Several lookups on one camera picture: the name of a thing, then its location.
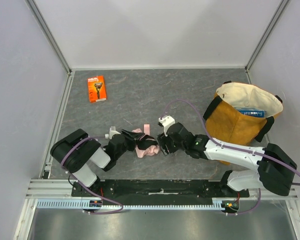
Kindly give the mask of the pink folding umbrella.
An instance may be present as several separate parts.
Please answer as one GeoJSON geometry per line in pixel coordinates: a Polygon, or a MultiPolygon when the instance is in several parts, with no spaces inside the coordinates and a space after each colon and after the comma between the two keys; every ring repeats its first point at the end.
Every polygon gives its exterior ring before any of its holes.
{"type": "Polygon", "coordinates": [[[144,136],[136,143],[135,152],[138,158],[144,156],[154,156],[160,151],[160,146],[157,141],[150,136],[150,125],[144,124],[143,130],[140,128],[132,130],[133,133],[144,133],[144,136]]]}

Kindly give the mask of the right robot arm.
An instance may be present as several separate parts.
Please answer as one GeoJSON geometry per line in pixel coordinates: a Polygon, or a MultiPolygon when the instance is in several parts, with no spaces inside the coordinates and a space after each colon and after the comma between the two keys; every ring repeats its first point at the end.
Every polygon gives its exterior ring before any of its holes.
{"type": "Polygon", "coordinates": [[[204,134],[192,134],[181,123],[160,122],[163,133],[157,136],[164,155],[182,150],[194,159],[223,161],[245,167],[242,171],[227,171],[221,179],[225,191],[266,189],[279,196],[290,193],[297,164],[276,144],[249,147],[210,139],[204,134]]]}

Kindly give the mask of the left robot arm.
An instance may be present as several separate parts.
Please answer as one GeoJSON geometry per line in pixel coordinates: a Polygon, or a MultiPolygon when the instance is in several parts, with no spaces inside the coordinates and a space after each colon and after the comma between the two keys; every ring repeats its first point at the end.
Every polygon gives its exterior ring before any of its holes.
{"type": "Polygon", "coordinates": [[[132,152],[137,142],[145,136],[143,132],[124,129],[117,131],[116,127],[112,126],[104,137],[109,142],[103,147],[96,137],[89,136],[79,128],[56,142],[50,150],[50,155],[61,167],[89,188],[99,181],[99,177],[90,169],[88,162],[107,172],[116,165],[117,160],[125,152],[132,152]]]}

